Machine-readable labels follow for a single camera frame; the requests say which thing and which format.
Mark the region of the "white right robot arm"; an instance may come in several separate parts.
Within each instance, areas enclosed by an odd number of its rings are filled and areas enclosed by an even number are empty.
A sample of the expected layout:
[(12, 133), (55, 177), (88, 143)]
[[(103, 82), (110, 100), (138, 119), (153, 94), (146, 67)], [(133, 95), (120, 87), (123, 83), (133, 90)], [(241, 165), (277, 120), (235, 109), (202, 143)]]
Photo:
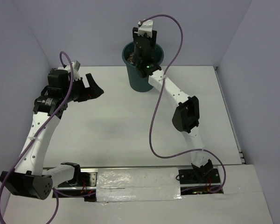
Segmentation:
[(187, 142), (192, 142), (195, 150), (202, 150), (203, 143), (199, 134), (199, 100), (180, 90), (157, 63), (153, 54), (156, 48), (157, 32), (151, 28), (133, 28), (133, 63), (139, 76), (160, 92), (175, 107), (172, 123)]

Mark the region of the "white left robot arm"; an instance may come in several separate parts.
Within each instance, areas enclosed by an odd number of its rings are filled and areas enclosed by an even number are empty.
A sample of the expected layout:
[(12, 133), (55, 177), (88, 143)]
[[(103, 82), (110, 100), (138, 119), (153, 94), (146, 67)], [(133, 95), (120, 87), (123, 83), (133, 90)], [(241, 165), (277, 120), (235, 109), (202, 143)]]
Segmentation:
[(11, 194), (44, 200), (53, 188), (64, 182), (71, 186), (83, 182), (85, 176), (77, 163), (63, 162), (49, 170), (44, 170), (43, 164), (52, 135), (68, 107), (62, 104), (66, 95), (69, 94), (69, 103), (96, 99), (104, 93), (92, 74), (86, 74), (86, 79), (89, 87), (85, 87), (76, 71), (73, 81), (66, 69), (52, 70), (48, 74), (48, 85), (34, 101), (33, 122), (22, 150), (24, 156), (11, 173), (3, 171), (0, 175), (0, 181)]

